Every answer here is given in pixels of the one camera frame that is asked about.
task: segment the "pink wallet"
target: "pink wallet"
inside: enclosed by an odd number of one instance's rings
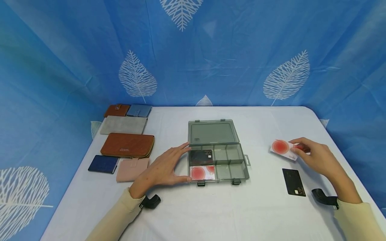
[[[132,182],[149,166],[149,158],[123,158],[118,167],[117,182]]]

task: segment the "red and white card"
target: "red and white card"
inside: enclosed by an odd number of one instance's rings
[[[193,166],[190,167],[192,180],[215,180],[215,166]]]
[[[284,140],[275,140],[271,145],[270,151],[296,161],[298,156],[290,150],[292,147],[295,147],[292,143]]]

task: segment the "gray plastic box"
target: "gray plastic box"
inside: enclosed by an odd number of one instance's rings
[[[232,120],[195,120],[188,123],[188,128],[189,146],[192,148],[188,155],[189,176],[195,166],[203,168],[214,166],[213,179],[193,180],[192,182],[204,186],[206,182],[240,184],[241,181],[249,179],[248,156],[244,155],[242,151]],[[200,154],[204,158],[197,156],[197,151],[201,150]]]

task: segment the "box lid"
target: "box lid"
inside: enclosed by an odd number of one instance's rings
[[[189,121],[188,128],[190,145],[239,142],[232,120]]]

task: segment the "black vip card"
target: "black vip card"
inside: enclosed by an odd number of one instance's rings
[[[190,160],[196,164],[212,164],[213,151],[212,150],[192,150],[190,151]]]
[[[283,168],[283,175],[284,180],[286,181],[287,191],[289,195],[302,197],[306,196],[298,170]]]

